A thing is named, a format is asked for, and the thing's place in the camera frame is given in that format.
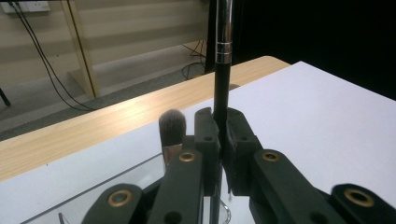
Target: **metal rod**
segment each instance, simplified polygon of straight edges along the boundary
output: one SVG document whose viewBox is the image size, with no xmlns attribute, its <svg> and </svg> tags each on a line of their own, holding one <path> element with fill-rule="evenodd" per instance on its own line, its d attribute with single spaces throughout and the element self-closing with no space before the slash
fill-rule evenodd
<svg viewBox="0 0 396 224">
<path fill-rule="evenodd" d="M 218 0 L 216 17 L 216 66 L 215 66 L 215 99 L 213 119 L 219 127 L 219 142 L 225 147 L 227 139 L 227 108 L 232 63 L 233 0 Z M 222 166 L 217 170 L 215 195 L 210 200 L 210 224 L 219 223 L 219 206 L 221 195 Z"/>
</svg>

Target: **wooden tabletop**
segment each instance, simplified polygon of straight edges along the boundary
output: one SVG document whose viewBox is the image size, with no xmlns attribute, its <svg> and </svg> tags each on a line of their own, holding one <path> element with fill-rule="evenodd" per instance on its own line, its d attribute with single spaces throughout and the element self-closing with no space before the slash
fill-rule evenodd
<svg viewBox="0 0 396 224">
<path fill-rule="evenodd" d="M 242 86 L 289 64 L 265 56 L 232 67 L 231 84 Z M 151 123 L 166 110 L 213 97 L 214 74 L 198 77 L 0 142 L 0 181 Z"/>
</svg>

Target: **makeup brush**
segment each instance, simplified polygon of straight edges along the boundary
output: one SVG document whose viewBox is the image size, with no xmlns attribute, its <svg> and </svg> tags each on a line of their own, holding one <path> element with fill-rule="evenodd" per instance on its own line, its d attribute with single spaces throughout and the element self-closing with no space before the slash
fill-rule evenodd
<svg viewBox="0 0 396 224">
<path fill-rule="evenodd" d="M 181 150 L 183 136 L 186 135 L 186 118 L 179 110 L 170 109 L 160 116 L 159 124 L 163 161 L 167 166 L 171 157 Z"/>
</svg>

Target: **screw hole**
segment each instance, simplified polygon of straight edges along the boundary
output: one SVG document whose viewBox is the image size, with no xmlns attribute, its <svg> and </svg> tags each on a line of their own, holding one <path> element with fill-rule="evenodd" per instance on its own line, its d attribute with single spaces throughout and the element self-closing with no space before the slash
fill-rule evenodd
<svg viewBox="0 0 396 224">
<path fill-rule="evenodd" d="M 128 197 L 128 195 L 126 193 L 118 193 L 116 195 L 113 196 L 113 200 L 116 203 L 121 203 L 123 202 L 126 198 Z"/>
<path fill-rule="evenodd" d="M 266 161 L 279 161 L 280 156 L 275 152 L 264 152 L 262 158 Z"/>
<path fill-rule="evenodd" d="M 178 212 L 169 212 L 163 218 L 166 224 L 178 224 L 181 221 L 181 214 Z"/>
<path fill-rule="evenodd" d="M 367 203 L 369 200 L 362 194 L 359 194 L 357 192 L 351 193 L 352 197 L 358 201 L 361 201 L 363 203 Z"/>
</svg>

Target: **brush bristles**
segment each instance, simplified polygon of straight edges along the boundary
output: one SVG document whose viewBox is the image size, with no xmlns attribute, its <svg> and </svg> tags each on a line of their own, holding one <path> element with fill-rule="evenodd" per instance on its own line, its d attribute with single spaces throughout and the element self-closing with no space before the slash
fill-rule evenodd
<svg viewBox="0 0 396 224">
<path fill-rule="evenodd" d="M 186 118 L 176 110 L 170 109 L 160 116 L 160 137 L 163 147 L 179 145 L 186 135 Z"/>
</svg>

